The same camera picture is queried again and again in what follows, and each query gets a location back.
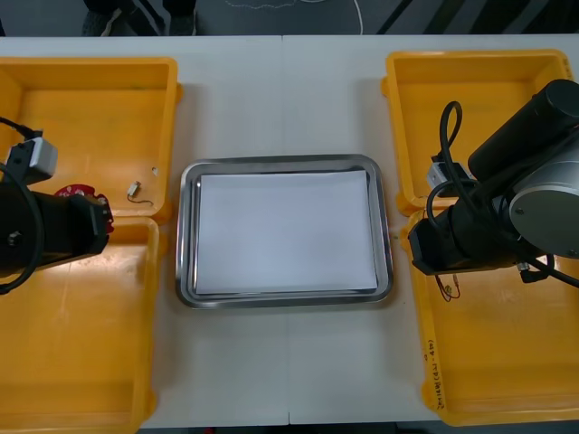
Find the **white paper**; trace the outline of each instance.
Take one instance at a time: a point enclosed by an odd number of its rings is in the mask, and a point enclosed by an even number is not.
[[[376,288],[366,174],[204,175],[197,293]]]

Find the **shoe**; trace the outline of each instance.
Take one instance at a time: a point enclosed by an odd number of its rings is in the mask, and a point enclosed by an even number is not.
[[[169,25],[169,36],[195,36],[197,34],[197,11],[192,15],[173,15]]]
[[[112,14],[88,11],[82,23],[82,36],[109,36],[112,25],[120,17],[120,9]]]

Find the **yellow plastic bin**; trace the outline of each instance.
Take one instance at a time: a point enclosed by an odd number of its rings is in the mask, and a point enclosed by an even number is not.
[[[426,175],[431,156],[441,149],[439,124],[447,103],[462,105],[462,127],[451,152],[466,166],[470,154],[549,81],[573,79],[557,50],[395,52],[386,69],[382,92],[390,106],[401,188],[396,202],[405,215],[426,205],[431,190]],[[437,198],[433,207],[452,203]]]
[[[89,184],[116,217],[168,221],[177,64],[168,58],[0,58],[0,116],[43,129],[58,149],[55,176],[31,188],[53,194]],[[0,126],[0,155],[22,140]],[[132,203],[127,189],[141,183]]]
[[[400,236],[411,256],[408,232]],[[579,262],[555,258],[579,275]],[[456,275],[445,301],[411,265],[426,405],[450,425],[579,419],[579,291],[548,278],[526,285],[515,267]],[[452,275],[441,276],[456,297]]]
[[[99,256],[0,298],[0,432],[129,434],[153,410],[159,231],[144,217],[114,225]]]

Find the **white table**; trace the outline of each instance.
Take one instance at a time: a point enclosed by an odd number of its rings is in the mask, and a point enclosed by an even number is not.
[[[384,59],[400,50],[558,48],[579,71],[579,35],[3,38],[3,56],[170,56],[185,97],[172,190],[198,158],[362,153],[384,173],[390,231],[405,218]],[[394,291],[377,305],[192,311],[157,301],[155,427],[428,420],[406,255],[393,241]]]

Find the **stainless steel tray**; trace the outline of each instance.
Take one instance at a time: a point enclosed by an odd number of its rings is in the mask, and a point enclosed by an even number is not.
[[[337,291],[198,294],[197,252],[203,175],[263,175],[289,173],[366,172],[376,288]],[[270,156],[200,160],[185,169],[177,227],[176,293],[190,307],[279,307],[375,302],[393,284],[392,254],[388,238],[382,177],[378,165],[361,155]]]

